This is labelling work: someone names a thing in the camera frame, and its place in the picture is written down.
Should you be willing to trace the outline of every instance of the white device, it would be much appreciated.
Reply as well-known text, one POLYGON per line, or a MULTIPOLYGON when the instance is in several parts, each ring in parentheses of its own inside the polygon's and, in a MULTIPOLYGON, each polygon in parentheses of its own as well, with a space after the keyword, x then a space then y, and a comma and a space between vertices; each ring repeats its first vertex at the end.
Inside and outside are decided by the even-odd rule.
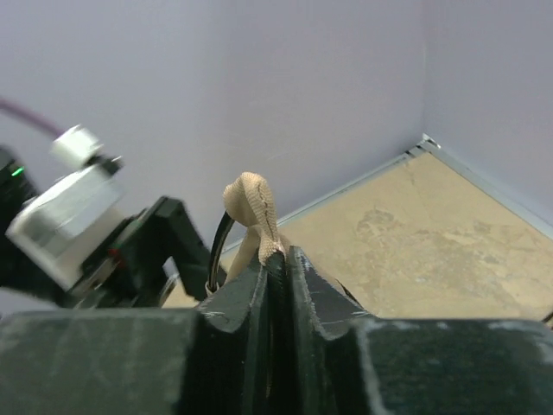
MULTIPOLYGON (((86 166, 101 148, 81 127, 59 140, 52 152, 74 169, 86 166)), ((122 196, 123 190, 102 167, 84 167, 30 201, 6 235, 68 291, 83 277, 83 262, 124 220, 114 206, 122 196)))

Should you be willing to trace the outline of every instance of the beige fabric strap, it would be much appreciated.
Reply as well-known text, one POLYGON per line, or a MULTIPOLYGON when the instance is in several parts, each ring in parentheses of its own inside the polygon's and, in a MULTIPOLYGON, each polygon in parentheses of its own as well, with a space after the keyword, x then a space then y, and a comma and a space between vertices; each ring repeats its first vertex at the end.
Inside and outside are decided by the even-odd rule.
MULTIPOLYGON (((245 172, 223 194, 226 212, 238 223, 247 227, 246 235, 238 253, 226 273, 226 282, 232 281, 250 263, 259 248, 259 263, 267 264, 273 253, 286 255, 290 243, 278 232, 277 211, 269 184, 260 175, 245 172)), ((327 275, 323 277, 339 292, 344 294, 341 284, 327 275)))

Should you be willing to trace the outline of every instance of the green led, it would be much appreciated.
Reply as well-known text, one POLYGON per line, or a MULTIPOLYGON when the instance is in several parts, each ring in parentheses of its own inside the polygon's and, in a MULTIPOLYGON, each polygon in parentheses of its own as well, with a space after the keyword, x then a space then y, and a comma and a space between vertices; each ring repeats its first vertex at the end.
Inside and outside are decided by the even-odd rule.
POLYGON ((24 170, 25 170, 24 167, 20 167, 19 169, 14 171, 11 175, 12 175, 12 177, 19 176, 24 170))

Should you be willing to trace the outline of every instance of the white wall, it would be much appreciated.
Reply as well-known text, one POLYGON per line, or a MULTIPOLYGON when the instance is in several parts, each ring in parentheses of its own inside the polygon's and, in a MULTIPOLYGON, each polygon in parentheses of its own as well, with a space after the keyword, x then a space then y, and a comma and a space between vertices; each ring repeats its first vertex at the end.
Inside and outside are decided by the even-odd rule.
POLYGON ((553 2, 424 6, 425 132, 553 223, 553 2))
MULTIPOLYGON (((423 131, 419 1, 3 0, 0 49, 0 94, 90 128, 126 160, 126 208, 180 197, 209 243, 241 171, 285 215, 423 131)), ((63 172, 0 131, 43 187, 63 172)))

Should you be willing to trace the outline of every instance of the beige floor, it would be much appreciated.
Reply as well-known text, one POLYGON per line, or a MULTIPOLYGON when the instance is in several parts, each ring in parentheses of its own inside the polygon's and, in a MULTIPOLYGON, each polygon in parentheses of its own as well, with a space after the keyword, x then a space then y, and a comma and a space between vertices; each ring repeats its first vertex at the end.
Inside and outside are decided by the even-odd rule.
MULTIPOLYGON (((282 231, 378 316, 538 319, 553 308, 553 241, 430 154, 282 231)), ((186 303, 177 291, 167 306, 186 303)))

